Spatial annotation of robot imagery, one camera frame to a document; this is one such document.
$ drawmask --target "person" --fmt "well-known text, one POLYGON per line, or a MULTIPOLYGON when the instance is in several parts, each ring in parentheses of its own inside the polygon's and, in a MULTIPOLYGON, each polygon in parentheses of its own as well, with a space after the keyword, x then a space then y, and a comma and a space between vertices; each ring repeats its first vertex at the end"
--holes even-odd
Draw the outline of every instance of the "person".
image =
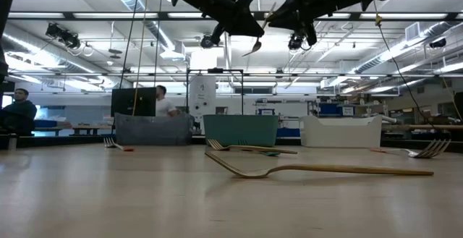
POLYGON ((177 108, 172 102, 166 99, 167 89, 162 86, 156 86, 156 116, 176 116, 177 108))
POLYGON ((29 92, 25 89, 14 91, 14 103, 6 106, 0 113, 0 124, 4 129, 18 135, 29 135, 34 130, 35 105, 27 100, 29 92))

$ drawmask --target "green plastic bin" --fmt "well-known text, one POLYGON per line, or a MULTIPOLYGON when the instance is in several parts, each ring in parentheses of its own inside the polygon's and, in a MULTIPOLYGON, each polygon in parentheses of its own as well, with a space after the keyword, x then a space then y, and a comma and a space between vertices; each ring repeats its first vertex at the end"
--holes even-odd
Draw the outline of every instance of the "green plastic bin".
POLYGON ((255 145, 273 147, 278 129, 278 116, 205 115, 205 138, 223 146, 255 145))

